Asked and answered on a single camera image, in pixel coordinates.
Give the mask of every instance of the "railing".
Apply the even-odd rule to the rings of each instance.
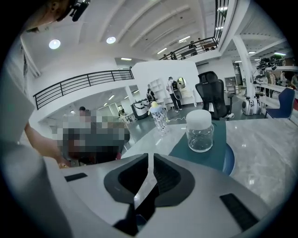
[[[36,108],[39,110],[44,105],[82,88],[127,79],[134,79],[130,70],[87,73],[51,85],[33,95],[33,97],[35,98]]]
[[[225,18],[228,12],[228,4],[229,0],[215,0],[215,26],[212,37],[192,42],[191,44],[170,52],[159,60],[184,60],[206,51],[215,50],[223,32]]]

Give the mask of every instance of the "blue chair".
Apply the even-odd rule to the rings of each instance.
[[[273,118],[287,118],[291,117],[293,107],[294,107],[295,91],[290,88],[284,89],[278,96],[279,109],[266,109],[267,113]]]

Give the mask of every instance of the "gray floor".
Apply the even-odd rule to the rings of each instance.
[[[231,118],[230,120],[248,120],[248,119],[260,119],[264,118],[264,115],[252,115],[252,116],[245,116],[241,112],[242,100],[238,97],[233,97],[232,99],[232,113],[234,113],[235,117]],[[186,115],[197,109],[201,109],[203,107],[202,104],[198,104],[197,107],[194,107],[193,104],[182,106],[182,111],[176,113],[175,110],[170,109],[168,111],[168,118],[170,120],[169,125],[173,124],[185,124],[186,121],[184,119],[179,119],[186,117]],[[133,146],[134,143],[139,141],[144,135],[146,135],[149,131],[151,131],[154,127],[154,121],[151,116],[148,116],[142,120],[136,120],[130,124],[127,124],[128,129],[130,131],[130,141],[125,145],[126,149],[129,149]]]

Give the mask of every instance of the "black mesh chair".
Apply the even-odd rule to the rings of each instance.
[[[209,111],[214,120],[220,118],[229,120],[234,95],[228,95],[230,105],[226,105],[224,102],[224,82],[218,79],[214,72],[207,72],[205,75],[200,74],[199,78],[204,80],[204,82],[196,84],[196,90],[203,100],[203,109]]]

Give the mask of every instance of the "recessed light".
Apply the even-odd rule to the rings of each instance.
[[[228,7],[219,7],[218,8],[218,11],[225,11],[225,10],[228,10]]]
[[[190,36],[184,37],[183,39],[179,40],[179,42],[184,41],[186,39],[190,38]]]
[[[59,40],[51,40],[50,43],[48,44],[48,46],[52,50],[55,50],[55,49],[59,48],[60,45],[61,45],[61,42]]]
[[[161,52],[164,52],[167,48],[162,49],[160,52],[158,52],[157,54],[160,54]]]
[[[276,55],[282,55],[282,56],[285,56],[286,55],[286,54],[278,53],[278,52],[275,52],[274,54],[276,54]]]
[[[116,41],[116,38],[114,36],[110,36],[107,38],[107,43],[108,44],[113,44]]]

